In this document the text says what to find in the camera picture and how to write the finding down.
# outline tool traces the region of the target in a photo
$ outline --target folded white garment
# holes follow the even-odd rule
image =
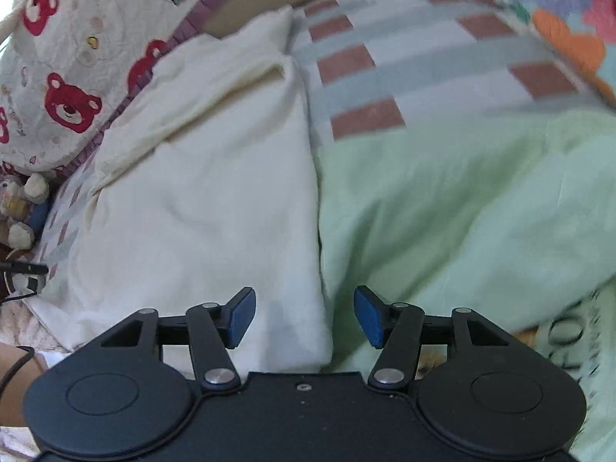
[[[290,22],[282,9],[177,48],[105,134],[68,292],[29,301],[66,348],[140,308],[180,315],[251,286],[256,316],[232,352],[241,375],[329,362],[306,97],[282,52]]]

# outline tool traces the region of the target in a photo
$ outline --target green fabric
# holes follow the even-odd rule
[[[319,149],[321,274],[332,369],[374,363],[357,285],[426,313],[472,307],[508,331],[616,271],[616,118],[444,119]]]

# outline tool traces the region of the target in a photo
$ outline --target stuffed toy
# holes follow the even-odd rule
[[[8,226],[8,246],[29,250],[45,226],[49,213],[49,184],[41,174],[32,174],[25,185],[14,176],[0,180],[0,219]]]

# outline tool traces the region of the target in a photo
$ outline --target red bear print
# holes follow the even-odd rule
[[[25,28],[34,36],[39,36],[49,18],[58,12],[60,0],[28,0],[22,10]]]
[[[146,48],[145,55],[132,65],[131,70],[128,73],[128,79],[126,81],[126,86],[128,88],[129,94],[132,89],[137,86],[137,80],[139,80],[139,78],[143,74],[145,74],[150,69],[152,69],[152,67],[154,67],[156,61],[158,61],[158,59],[161,57],[161,51],[163,47],[164,41],[152,40]]]
[[[103,103],[99,97],[88,95],[79,87],[64,83],[56,72],[47,76],[45,110],[51,118],[77,134],[83,134],[100,113]]]
[[[8,143],[8,120],[3,107],[0,107],[0,143]]]

